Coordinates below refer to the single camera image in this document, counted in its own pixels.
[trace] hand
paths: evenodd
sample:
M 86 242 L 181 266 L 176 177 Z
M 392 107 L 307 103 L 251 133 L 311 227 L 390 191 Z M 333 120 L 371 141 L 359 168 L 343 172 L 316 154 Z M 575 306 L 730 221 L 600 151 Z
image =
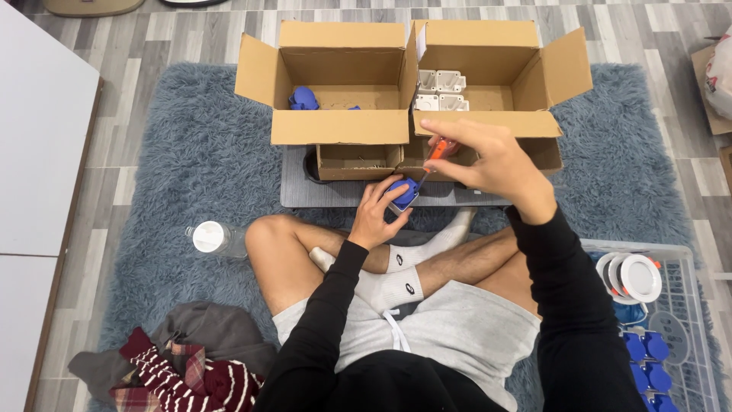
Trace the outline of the hand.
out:
M 544 224 L 554 217 L 556 201 L 551 182 L 521 149 L 509 128 L 465 119 L 457 122 L 424 119 L 420 124 L 435 134 L 430 146 L 439 136 L 444 136 L 472 147 L 480 155 L 472 166 L 434 160 L 426 161 L 426 167 L 468 187 L 505 197 L 527 224 Z
M 389 203 L 409 189 L 409 185 L 404 184 L 384 194 L 394 182 L 401 178 L 401 174 L 394 174 L 379 184 L 371 183 L 366 186 L 361 204 L 356 211 L 354 226 L 348 236 L 349 241 L 371 250 L 396 236 L 399 229 L 407 223 L 412 211 L 411 207 L 400 214 L 391 224 L 384 221 L 384 211 Z

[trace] knee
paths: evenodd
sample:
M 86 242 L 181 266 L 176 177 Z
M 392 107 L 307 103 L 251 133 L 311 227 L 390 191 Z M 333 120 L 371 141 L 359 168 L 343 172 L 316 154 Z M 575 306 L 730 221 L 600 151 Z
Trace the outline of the knee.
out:
M 298 221 L 299 219 L 292 215 L 262 216 L 249 225 L 244 242 L 249 248 L 253 244 L 291 235 L 294 231 L 294 225 Z

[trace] plastic bag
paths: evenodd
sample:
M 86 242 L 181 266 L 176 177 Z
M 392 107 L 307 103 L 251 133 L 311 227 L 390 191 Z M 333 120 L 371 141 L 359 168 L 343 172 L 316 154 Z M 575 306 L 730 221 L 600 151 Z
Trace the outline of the plastic bag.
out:
M 732 119 L 732 27 L 714 48 L 706 65 L 705 94 L 714 110 Z

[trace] laminate floor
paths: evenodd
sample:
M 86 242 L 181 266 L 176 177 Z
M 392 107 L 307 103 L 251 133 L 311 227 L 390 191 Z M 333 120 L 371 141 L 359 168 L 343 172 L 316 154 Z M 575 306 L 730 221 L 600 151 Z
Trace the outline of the laminate floor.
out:
M 584 26 L 592 62 L 636 63 L 648 73 L 654 113 L 679 174 L 697 250 L 698 271 L 732 375 L 732 199 L 717 149 L 732 135 L 706 127 L 689 58 L 732 24 L 732 4 L 628 0 L 230 0 L 177 10 L 147 0 L 107 18 L 60 18 L 40 0 L 24 14 L 97 68 L 105 79 L 72 228 L 36 411 L 86 410 L 86 387 L 66 370 L 97 345 L 105 291 L 130 211 L 146 111 L 160 72 L 173 62 L 235 63 L 247 32 L 277 44 L 282 19 L 408 23 L 413 18 L 533 20 L 543 44 Z M 732 397 L 732 383 L 726 383 Z

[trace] person's left hand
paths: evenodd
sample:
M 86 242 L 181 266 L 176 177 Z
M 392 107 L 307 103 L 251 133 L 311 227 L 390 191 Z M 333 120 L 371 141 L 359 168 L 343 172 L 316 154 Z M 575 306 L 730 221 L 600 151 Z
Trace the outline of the person's left hand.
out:
M 356 211 L 356 220 L 348 240 L 366 250 L 371 250 L 396 236 L 399 229 L 407 223 L 412 208 L 405 210 L 397 220 L 388 224 L 384 221 L 384 211 L 389 203 L 407 192 L 409 185 L 404 184 L 386 194 L 391 185 L 402 178 L 401 174 L 389 176 L 385 181 L 366 186 L 361 204 Z

